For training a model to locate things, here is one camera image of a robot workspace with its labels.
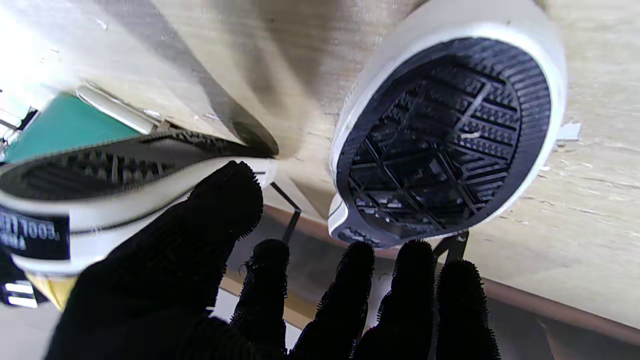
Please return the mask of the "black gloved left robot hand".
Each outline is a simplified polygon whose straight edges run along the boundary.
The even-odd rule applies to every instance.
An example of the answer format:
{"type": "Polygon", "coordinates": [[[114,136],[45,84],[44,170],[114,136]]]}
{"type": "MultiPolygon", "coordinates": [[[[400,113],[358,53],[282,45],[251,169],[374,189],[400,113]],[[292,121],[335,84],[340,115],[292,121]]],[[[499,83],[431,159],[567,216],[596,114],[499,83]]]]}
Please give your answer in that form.
{"type": "Polygon", "coordinates": [[[46,360],[498,360],[478,269],[435,275],[429,243],[398,252],[377,325],[365,330],[374,248],[351,243],[295,346],[285,344],[290,248],[256,244],[231,321],[210,315],[236,242],[258,225],[263,194],[245,162],[230,161],[183,202],[87,267],[71,289],[46,360]]]}

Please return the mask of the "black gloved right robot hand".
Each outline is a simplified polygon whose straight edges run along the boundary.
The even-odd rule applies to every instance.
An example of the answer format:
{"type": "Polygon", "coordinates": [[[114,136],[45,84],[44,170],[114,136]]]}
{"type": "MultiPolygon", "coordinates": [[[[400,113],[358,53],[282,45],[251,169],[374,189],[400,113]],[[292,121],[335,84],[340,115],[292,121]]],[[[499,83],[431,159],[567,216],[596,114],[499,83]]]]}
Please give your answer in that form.
{"type": "Polygon", "coordinates": [[[28,280],[9,253],[0,251],[0,301],[9,307],[38,308],[50,300],[28,280]]]}

